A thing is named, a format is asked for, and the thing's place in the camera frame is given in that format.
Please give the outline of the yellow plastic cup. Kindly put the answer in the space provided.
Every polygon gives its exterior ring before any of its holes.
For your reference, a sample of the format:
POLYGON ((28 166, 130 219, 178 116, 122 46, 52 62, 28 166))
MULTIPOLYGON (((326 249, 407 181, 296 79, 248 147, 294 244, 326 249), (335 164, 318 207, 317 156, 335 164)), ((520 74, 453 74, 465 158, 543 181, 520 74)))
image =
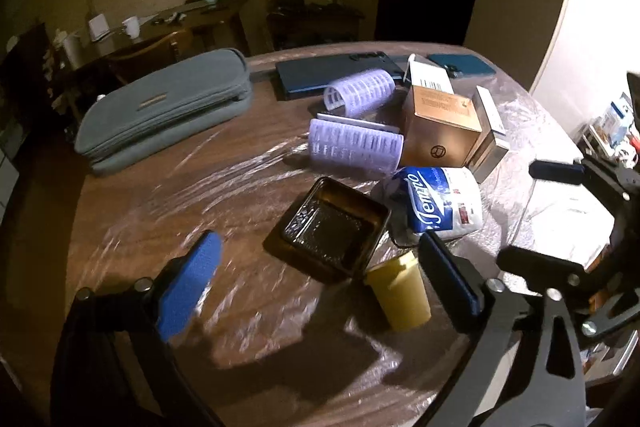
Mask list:
POLYGON ((395 332, 408 332, 431 320, 419 261, 412 251, 375 265, 364 281, 395 332))

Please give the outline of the dark blue notebook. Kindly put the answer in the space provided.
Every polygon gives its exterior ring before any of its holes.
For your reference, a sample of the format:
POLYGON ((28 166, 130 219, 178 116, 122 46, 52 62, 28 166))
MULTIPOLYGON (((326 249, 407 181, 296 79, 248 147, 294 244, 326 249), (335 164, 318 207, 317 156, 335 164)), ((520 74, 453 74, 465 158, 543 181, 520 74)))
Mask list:
POLYGON ((321 94, 331 81, 369 69, 383 69, 396 81, 404 77, 402 69, 382 51, 298 58, 276 66, 287 100, 321 94))

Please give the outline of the wooden side table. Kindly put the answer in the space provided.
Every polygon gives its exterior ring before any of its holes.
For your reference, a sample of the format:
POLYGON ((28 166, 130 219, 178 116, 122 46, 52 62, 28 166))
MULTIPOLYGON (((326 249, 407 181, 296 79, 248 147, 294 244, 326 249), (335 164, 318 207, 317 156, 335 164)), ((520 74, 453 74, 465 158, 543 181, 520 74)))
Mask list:
POLYGON ((140 18, 140 35, 130 38, 124 28, 114 28, 99 41, 85 40, 73 32, 62 43, 71 70, 78 70, 108 56, 141 51, 172 34, 189 34, 204 48, 231 46, 250 54, 241 11, 250 0, 207 0, 191 2, 140 18))

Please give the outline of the white mug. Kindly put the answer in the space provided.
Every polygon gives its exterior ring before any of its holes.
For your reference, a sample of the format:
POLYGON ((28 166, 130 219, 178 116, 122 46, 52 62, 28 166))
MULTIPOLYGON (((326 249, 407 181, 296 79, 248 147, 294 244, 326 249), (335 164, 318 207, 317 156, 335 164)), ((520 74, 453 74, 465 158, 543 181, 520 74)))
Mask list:
POLYGON ((126 20, 123 20, 122 28, 124 28, 125 34, 130 39, 137 39, 140 36, 140 22, 135 15, 127 17, 126 20))

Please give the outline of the gold cardboard box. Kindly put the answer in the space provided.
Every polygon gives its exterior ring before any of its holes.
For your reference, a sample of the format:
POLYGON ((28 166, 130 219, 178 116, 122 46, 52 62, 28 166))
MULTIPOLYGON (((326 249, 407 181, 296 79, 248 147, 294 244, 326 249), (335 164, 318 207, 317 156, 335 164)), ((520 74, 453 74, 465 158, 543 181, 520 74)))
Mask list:
POLYGON ((401 166, 463 167, 482 134, 465 96, 412 86, 402 106, 401 166))

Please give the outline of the purple hair roller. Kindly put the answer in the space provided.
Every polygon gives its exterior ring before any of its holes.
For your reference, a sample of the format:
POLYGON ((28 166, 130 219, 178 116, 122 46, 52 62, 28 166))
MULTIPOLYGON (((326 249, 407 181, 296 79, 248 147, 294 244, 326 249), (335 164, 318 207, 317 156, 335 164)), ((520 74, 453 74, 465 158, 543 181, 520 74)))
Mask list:
POLYGON ((323 115, 309 123, 309 155, 320 165, 389 174, 403 148, 404 136, 377 122, 323 115))
POLYGON ((395 80, 384 69, 368 69, 332 81, 323 91, 323 103, 330 112, 341 110, 356 118, 375 110, 393 98, 395 80))

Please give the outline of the white blue tissue pack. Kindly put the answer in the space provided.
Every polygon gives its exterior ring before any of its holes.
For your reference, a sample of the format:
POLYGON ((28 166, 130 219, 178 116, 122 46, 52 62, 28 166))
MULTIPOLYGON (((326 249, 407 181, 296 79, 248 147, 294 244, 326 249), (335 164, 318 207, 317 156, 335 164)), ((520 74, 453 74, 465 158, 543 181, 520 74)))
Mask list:
POLYGON ((427 232, 460 239, 484 225, 480 186, 466 168, 405 167, 371 196, 390 210, 388 233, 399 247, 416 247, 427 232))

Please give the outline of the black plastic tray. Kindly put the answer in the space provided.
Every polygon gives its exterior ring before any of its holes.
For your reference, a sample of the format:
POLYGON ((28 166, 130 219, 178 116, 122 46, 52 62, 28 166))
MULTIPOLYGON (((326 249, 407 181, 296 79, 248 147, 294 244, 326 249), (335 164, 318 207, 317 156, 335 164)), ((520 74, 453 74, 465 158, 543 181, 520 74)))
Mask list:
POLYGON ((382 202, 322 176, 283 220, 278 235, 292 254, 330 279, 360 279, 388 219, 390 210, 382 202))

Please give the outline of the grey zip pouch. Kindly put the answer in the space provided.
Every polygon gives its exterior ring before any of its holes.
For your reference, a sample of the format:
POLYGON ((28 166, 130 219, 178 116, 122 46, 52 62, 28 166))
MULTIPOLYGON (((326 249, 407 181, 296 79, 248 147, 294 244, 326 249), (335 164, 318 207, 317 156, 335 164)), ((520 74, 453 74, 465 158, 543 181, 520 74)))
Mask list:
POLYGON ((252 96, 240 51, 198 54, 96 101, 81 121, 75 150, 95 174, 114 173, 242 115, 252 96))

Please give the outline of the small silver white box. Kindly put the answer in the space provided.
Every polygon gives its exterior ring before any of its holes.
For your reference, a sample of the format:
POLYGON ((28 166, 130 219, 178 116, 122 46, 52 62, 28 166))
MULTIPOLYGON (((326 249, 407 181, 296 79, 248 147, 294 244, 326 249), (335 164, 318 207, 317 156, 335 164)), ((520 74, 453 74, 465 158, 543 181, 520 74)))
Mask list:
POLYGON ((482 132, 465 159, 465 166, 472 172, 476 182, 481 184, 509 152, 510 144, 506 127, 489 90, 477 86, 472 102, 482 132))

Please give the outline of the white medicine box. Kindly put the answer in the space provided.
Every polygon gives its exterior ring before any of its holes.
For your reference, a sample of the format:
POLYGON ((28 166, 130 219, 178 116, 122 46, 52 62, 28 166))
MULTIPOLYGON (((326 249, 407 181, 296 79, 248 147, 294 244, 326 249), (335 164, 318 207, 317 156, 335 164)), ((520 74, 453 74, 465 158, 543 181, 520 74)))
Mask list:
POLYGON ((408 57, 407 69, 402 82, 407 87, 416 86, 454 94, 446 69, 414 53, 408 57))

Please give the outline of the blue smartphone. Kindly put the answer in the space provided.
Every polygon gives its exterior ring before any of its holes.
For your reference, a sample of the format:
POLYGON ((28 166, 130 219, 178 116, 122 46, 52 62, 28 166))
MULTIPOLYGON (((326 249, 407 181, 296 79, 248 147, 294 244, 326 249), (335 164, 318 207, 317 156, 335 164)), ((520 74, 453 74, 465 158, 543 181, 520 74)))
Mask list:
POLYGON ((430 54, 427 60, 446 70, 450 79, 495 75, 495 69, 472 54, 430 54))

